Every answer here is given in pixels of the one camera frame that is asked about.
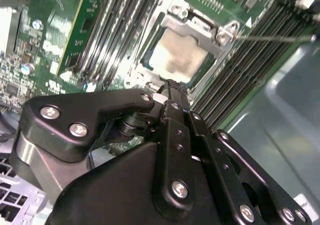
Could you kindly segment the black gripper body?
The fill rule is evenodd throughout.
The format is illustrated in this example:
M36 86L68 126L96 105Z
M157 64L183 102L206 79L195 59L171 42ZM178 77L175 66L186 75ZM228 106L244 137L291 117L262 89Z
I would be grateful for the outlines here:
M222 185L189 149L148 142L88 169L32 144L13 146L10 162L53 204L48 225L230 225Z

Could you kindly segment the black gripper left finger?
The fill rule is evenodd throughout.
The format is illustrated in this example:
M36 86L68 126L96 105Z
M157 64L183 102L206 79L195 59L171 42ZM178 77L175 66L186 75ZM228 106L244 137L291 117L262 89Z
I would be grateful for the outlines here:
M146 143L189 149L187 89L168 80L160 103L141 89L39 96L27 101L16 144L34 145L64 163L92 170Z

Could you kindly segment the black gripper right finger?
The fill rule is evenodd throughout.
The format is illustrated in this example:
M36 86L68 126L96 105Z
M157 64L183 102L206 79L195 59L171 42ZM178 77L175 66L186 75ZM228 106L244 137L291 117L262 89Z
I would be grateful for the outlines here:
M310 225L304 209L224 130L189 110L196 202L184 225Z

